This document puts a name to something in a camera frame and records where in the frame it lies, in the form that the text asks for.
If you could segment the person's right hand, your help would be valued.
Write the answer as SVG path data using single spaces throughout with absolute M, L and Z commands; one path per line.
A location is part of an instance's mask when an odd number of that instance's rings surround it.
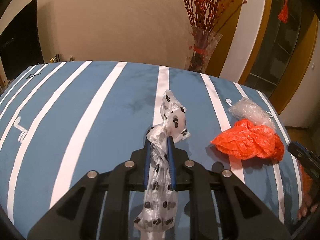
M 298 220 L 301 220 L 303 217 L 306 217 L 309 211 L 311 213 L 316 211 L 319 204 L 318 203 L 313 204 L 312 201 L 313 201 L 313 198 L 309 194 L 304 195 L 302 200 L 302 205 L 297 214 Z

